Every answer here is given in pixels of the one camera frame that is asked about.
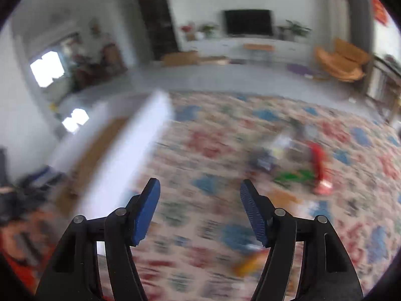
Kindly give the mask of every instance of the toy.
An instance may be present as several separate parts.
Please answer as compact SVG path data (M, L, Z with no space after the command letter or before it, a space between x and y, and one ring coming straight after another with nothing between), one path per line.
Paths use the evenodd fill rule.
M258 250L246 257L244 261L233 267L233 273L238 277L244 277L262 268L266 262L269 250Z
M252 167L270 173L291 147L297 132L297 127L289 122L278 128L277 132L266 134L252 151L250 162Z
M288 188L291 182L307 183L315 180L315 175L309 170L298 170L297 172L283 172L274 178L278 185Z
M325 167L326 156L323 147L320 144L311 141L308 145L311 150L312 163L316 173L317 182L314 188L314 193L316 195L329 195L333 188L333 177Z

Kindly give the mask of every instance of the blue gripper pad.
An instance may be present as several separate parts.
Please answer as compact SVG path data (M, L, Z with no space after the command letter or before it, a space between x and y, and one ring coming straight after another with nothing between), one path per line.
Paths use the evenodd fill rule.
M152 178L149 180L135 205L138 208L136 210L134 230L132 232L132 243L134 246L137 246L139 242L145 238L159 197L160 181Z
M256 206L256 202L254 198L258 196L252 196L253 193L249 191L247 185L242 182L241 188L239 190L242 204L245 208L245 211L248 215L249 222L251 223L253 232L255 233L255 237L258 241L260 241L264 247L267 245L267 236L266 236L266 223L260 214L258 207Z

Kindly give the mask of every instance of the television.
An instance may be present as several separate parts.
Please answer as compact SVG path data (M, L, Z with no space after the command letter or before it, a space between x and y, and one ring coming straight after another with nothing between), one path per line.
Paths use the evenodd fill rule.
M226 10L224 11L228 35L273 36L270 10Z

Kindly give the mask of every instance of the white cabinet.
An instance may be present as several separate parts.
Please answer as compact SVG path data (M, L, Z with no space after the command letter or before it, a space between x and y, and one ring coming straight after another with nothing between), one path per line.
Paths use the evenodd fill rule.
M227 56L233 59L251 58L251 51L243 48L244 44L268 44L275 47L272 58L275 62L296 62L310 64L312 46L308 44L272 40L266 38L221 38L184 42L181 50L198 51L201 56Z

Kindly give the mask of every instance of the tv stand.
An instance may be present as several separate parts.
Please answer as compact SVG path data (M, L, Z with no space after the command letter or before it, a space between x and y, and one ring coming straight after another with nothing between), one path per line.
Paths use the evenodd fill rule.
M313 64L311 45L273 38L224 37L183 42L181 51L198 51L200 56L227 56L231 59L249 60L251 55L249 50L244 48L244 44L273 46L272 61L274 62L298 63L306 66Z
M267 35L249 35L249 34L239 34L239 35L228 35L227 37L224 37L222 39L226 38L265 38L268 40L274 40L273 36L267 36Z

